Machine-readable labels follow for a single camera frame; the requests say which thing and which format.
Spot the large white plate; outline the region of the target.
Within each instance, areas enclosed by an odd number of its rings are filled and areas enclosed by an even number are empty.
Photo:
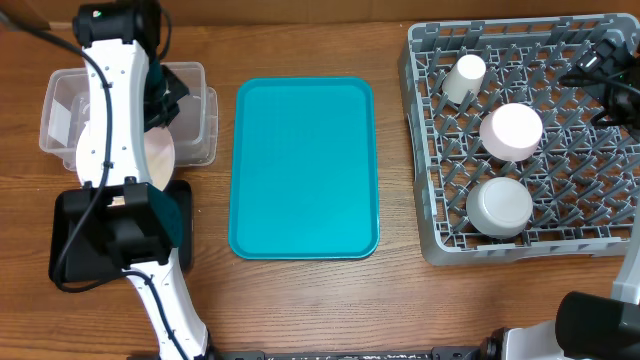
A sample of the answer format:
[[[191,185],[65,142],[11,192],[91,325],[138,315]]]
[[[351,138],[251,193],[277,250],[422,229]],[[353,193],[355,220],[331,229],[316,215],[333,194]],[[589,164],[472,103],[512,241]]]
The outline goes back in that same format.
[[[76,148],[76,173],[81,184],[98,187],[103,175],[105,144],[102,131],[93,123],[83,130]],[[123,185],[127,177],[163,190],[174,171],[175,146],[166,128],[153,128],[143,135],[131,133],[131,125],[113,124],[107,187]]]

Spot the grey dishwasher rack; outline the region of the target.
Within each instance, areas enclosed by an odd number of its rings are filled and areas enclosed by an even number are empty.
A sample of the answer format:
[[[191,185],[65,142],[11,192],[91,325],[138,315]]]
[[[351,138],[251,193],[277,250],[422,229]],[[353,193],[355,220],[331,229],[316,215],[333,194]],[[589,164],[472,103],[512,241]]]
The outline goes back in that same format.
[[[398,67],[414,158],[421,252],[433,265],[625,253],[639,201],[639,145],[620,128],[597,129],[599,104],[559,78],[597,41],[634,52],[638,20],[626,13],[426,22],[412,25]],[[442,90],[464,55],[487,66],[477,96],[454,104]],[[534,154],[504,162],[479,138],[482,118],[507,103],[540,116]],[[465,210],[471,189],[495,177],[519,181],[533,212],[525,230],[497,240],[478,232]]]

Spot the white paper cup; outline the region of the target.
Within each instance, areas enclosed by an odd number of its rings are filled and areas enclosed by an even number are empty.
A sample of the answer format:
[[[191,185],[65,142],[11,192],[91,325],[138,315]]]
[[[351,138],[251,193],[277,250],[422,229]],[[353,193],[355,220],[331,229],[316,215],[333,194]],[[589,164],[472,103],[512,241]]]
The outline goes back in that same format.
[[[468,92],[478,95],[486,71],[486,63],[481,57],[464,55],[446,75],[442,90],[452,103],[461,104]]]

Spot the grey bowl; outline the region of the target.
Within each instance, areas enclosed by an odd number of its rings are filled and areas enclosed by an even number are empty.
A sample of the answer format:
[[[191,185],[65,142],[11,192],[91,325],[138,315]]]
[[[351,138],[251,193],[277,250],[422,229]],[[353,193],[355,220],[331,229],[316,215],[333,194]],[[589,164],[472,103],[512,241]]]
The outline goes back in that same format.
[[[480,233],[506,239],[525,229],[533,212],[533,200],[520,182],[497,177],[471,189],[466,199],[466,212]]]

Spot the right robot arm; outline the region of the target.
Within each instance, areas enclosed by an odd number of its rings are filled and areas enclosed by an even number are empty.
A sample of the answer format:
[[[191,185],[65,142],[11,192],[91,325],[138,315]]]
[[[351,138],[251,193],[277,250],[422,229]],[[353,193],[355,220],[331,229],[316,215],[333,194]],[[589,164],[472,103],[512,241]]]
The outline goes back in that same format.
[[[578,87],[604,110],[596,128],[624,129],[639,139],[639,59],[625,43],[595,43],[566,75],[563,86]],[[529,328],[496,330],[471,359],[637,359],[639,357],[639,219],[611,296],[570,292],[553,321]]]

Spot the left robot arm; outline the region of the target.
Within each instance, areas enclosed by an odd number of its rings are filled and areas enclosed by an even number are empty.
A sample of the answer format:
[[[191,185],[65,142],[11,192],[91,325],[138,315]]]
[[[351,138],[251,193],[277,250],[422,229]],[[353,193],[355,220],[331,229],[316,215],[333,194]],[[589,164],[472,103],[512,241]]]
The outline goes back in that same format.
[[[76,147],[81,189],[63,195],[70,234],[51,279],[68,293],[125,278],[138,292],[161,359],[211,359],[210,334],[195,311],[180,265],[180,206],[155,186],[144,135],[168,126],[186,86],[161,65],[157,1],[83,5],[74,52],[85,62],[90,122]]]

